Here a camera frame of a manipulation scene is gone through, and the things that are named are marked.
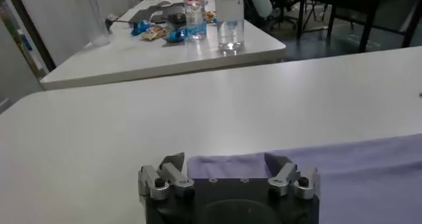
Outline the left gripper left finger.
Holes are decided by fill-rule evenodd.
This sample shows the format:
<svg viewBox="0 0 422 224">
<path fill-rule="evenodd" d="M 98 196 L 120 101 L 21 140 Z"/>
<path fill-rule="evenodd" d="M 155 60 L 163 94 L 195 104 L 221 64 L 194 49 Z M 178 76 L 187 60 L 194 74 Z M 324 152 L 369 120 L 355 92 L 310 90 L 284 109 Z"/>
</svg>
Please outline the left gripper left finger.
<svg viewBox="0 0 422 224">
<path fill-rule="evenodd" d="M 164 201 L 170 192 L 176 197 L 190 199 L 195 195 L 195 182 L 182 174 L 185 153 L 164 157 L 158 168 L 144 165 L 138 172 L 138 194 L 140 198 Z"/>
</svg>

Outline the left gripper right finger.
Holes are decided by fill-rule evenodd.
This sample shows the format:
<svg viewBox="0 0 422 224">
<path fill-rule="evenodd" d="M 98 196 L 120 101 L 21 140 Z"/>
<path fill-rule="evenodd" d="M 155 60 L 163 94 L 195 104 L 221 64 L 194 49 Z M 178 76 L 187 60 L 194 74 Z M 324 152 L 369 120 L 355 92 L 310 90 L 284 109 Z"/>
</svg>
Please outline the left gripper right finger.
<svg viewBox="0 0 422 224">
<path fill-rule="evenodd" d="M 264 154 L 265 164 L 271 174 L 268 179 L 269 191 L 277 197 L 284 197 L 293 192 L 301 200 L 320 198 L 320 174 L 316 167 L 300 171 L 288 157 Z"/>
</svg>

